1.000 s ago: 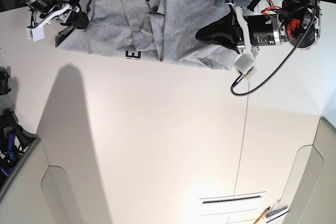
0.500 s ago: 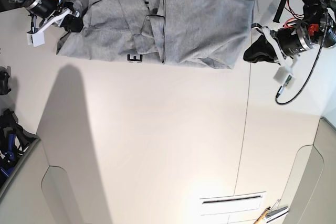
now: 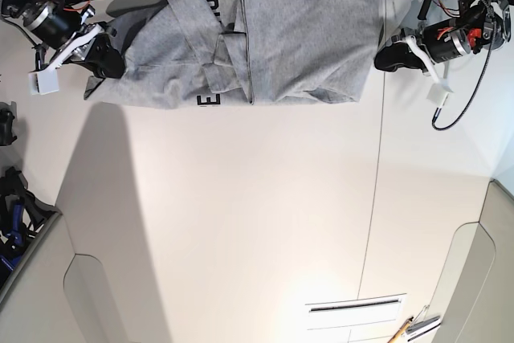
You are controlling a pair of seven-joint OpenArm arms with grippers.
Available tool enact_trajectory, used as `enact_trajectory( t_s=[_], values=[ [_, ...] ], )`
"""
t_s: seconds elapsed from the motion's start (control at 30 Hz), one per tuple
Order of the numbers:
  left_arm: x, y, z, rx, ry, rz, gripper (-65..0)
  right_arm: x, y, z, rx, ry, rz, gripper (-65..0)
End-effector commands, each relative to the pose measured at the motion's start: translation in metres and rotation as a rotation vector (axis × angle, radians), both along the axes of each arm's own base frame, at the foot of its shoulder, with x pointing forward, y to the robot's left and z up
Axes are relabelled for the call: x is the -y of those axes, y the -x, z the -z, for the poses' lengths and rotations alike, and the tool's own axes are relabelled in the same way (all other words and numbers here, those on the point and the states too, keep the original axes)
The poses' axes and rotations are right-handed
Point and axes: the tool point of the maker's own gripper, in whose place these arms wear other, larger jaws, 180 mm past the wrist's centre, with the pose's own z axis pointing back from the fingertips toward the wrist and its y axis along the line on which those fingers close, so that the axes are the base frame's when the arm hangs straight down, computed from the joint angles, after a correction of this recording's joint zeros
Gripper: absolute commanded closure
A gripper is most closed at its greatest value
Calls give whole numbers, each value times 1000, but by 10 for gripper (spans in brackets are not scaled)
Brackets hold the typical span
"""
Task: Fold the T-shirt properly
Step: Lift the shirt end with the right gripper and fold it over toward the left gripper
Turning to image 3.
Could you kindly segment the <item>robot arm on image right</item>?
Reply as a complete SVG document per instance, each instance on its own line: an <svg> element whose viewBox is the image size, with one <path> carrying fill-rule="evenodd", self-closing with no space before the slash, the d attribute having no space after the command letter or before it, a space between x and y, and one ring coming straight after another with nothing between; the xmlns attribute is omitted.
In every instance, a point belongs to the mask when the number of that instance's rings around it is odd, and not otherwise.
<svg viewBox="0 0 514 343"><path fill-rule="evenodd" d="M441 0L423 0L418 25L400 27L379 48L374 66L385 72L399 68L428 73L429 67L483 49L498 50L512 36L508 0L459 0L456 8Z"/></svg>

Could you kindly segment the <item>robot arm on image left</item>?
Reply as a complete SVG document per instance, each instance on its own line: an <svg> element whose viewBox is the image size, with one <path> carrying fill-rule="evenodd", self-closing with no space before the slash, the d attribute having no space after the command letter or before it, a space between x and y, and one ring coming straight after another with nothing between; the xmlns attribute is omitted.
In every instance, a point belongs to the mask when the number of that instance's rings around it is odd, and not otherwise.
<svg viewBox="0 0 514 343"><path fill-rule="evenodd" d="M1 0L1 20L13 26L35 51L34 76L64 64L76 64L101 79L119 79L125 71L121 53L112 46L116 30L89 20L93 0Z"/></svg>

